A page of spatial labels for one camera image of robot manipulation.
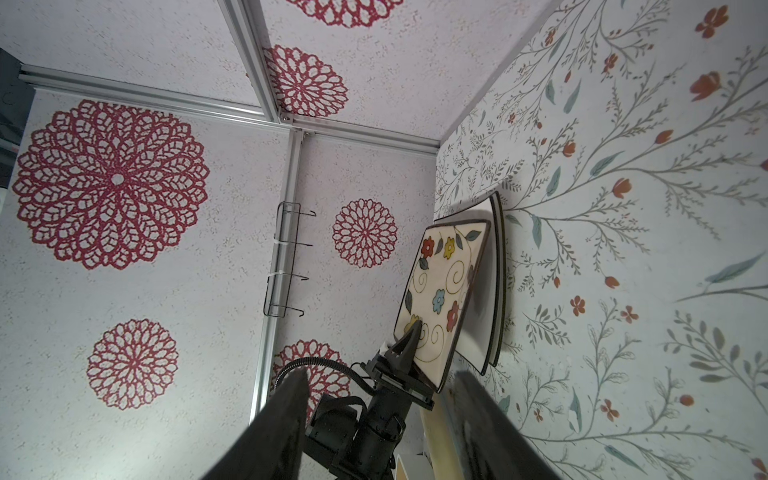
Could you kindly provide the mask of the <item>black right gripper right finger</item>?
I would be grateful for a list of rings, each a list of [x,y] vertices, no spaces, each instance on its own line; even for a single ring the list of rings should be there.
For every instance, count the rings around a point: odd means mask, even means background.
[[[467,479],[556,479],[506,414],[469,372],[453,382],[454,415]]]

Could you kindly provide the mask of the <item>white square plate black rim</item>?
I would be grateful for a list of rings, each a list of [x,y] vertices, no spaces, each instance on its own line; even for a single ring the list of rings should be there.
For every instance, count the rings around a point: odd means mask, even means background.
[[[494,228],[496,234],[496,302],[494,319],[494,340],[492,343],[492,354],[489,364],[496,367],[500,358],[503,345],[504,324],[506,314],[506,289],[507,289],[507,267],[506,267],[506,239],[504,214],[501,202],[501,196],[498,192],[490,195],[492,213],[494,215]]]

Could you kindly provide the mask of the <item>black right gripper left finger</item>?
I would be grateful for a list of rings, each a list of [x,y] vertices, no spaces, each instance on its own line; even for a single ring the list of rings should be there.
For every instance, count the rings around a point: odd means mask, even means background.
[[[303,456],[309,384],[306,371],[290,373],[263,410],[205,479],[296,479]]]

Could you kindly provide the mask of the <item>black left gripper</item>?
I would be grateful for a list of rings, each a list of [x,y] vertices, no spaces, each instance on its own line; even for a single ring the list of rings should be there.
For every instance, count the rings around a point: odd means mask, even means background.
[[[420,326],[411,327],[366,370],[371,399],[323,396],[305,432],[303,452],[336,479],[392,479],[395,449],[416,404],[434,406],[435,390],[415,366]]]

